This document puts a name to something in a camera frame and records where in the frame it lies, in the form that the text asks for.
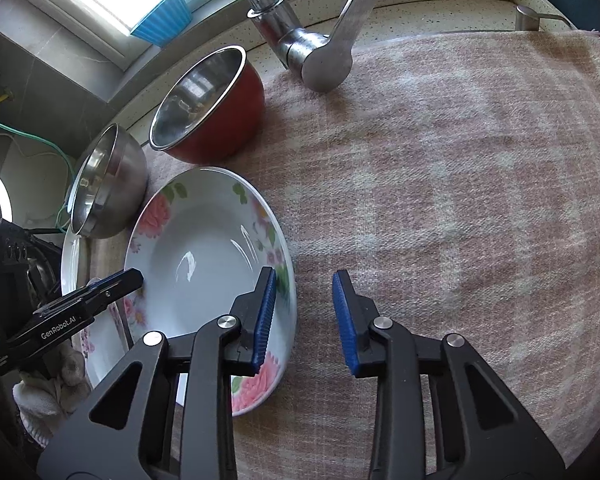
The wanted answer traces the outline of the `left white gloved hand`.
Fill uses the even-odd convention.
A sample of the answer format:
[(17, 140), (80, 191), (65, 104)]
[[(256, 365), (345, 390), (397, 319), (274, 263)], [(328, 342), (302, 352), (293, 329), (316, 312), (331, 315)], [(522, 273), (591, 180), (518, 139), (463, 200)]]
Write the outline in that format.
[(12, 387), (22, 426), (42, 448), (92, 391), (81, 352), (64, 341), (56, 356), (59, 370), (54, 377), (46, 379), (38, 372), (20, 372), (20, 382)]

